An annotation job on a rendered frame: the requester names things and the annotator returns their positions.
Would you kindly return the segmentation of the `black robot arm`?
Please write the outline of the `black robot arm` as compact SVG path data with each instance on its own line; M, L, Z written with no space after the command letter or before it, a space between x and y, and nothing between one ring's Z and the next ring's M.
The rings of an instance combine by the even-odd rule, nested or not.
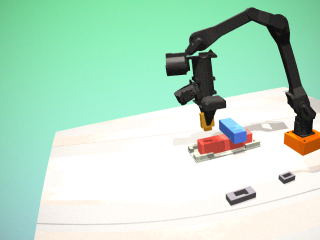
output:
M198 56L191 55L197 51L204 51L223 35L250 21L266 26L277 43L289 84L289 90L285 92L287 104L297 114L292 133L301 138L315 135L312 130L313 119L315 119L317 113L312 109L307 93L302 86L290 43L289 23L287 18L281 14L272 14L249 7L219 24L192 33L189 37L189 46L185 48L185 52L165 54L167 76L187 75L187 72L190 71L189 60L192 62L193 75L211 74L213 72L211 58L217 58L217 55L211 49L208 52L199 52ZM198 85L191 79L188 85L174 92L174 95L182 106L195 97L197 100L202 98Z

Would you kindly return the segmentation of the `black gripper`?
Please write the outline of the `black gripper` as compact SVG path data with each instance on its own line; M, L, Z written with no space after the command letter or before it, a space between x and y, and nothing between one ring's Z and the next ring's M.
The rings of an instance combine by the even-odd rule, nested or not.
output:
M216 111L227 107L226 101L217 95L217 91L214 90L216 78L213 76L213 73L204 75L193 74L191 80L197 84L201 94L201 99L195 97L192 101L199 106L200 112L204 114L206 125L210 126Z

